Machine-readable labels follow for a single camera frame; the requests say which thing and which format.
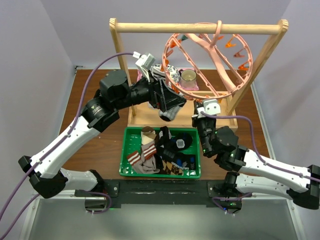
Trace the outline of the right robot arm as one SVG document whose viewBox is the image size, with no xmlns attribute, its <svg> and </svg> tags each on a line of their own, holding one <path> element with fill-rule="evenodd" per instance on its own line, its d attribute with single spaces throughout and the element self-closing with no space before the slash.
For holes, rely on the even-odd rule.
<svg viewBox="0 0 320 240">
<path fill-rule="evenodd" d="M 254 135 L 252 149 L 239 145 L 238 136 L 228 127 L 216 127 L 217 115 L 200 107 L 191 117 L 197 128 L 203 155 L 215 157 L 214 162 L 227 171 L 218 189 L 223 195 L 262 193 L 292 200 L 299 207 L 320 208 L 320 168 L 300 167 L 260 155 Z"/>
</svg>

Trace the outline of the pink round clip hanger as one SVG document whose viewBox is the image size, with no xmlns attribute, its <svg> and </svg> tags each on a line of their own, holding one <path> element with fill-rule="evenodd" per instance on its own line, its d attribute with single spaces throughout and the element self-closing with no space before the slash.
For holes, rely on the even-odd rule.
<svg viewBox="0 0 320 240">
<path fill-rule="evenodd" d="M 224 99 L 241 90 L 253 71 L 253 55 L 245 39 L 235 30 L 223 30 L 222 21 L 178 24 L 164 45 L 161 70 L 165 81 L 187 100 Z M 185 90 L 175 83 L 167 69 L 192 69 L 204 93 Z"/>
</svg>

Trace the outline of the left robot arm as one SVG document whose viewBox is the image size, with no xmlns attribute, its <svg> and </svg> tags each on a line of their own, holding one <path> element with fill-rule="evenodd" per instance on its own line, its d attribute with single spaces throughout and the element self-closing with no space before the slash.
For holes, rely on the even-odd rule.
<svg viewBox="0 0 320 240">
<path fill-rule="evenodd" d="M 100 80 L 94 97 L 52 143 L 32 157 L 22 156 L 18 160 L 34 190 L 45 199 L 65 190 L 87 191 L 99 196 L 104 190 L 104 180 L 97 171 L 72 171 L 63 165 L 83 145 L 117 121 L 119 110 L 145 102 L 165 112 L 183 107 L 186 99 L 151 75 L 129 85 L 123 70 L 109 71 Z"/>
</svg>

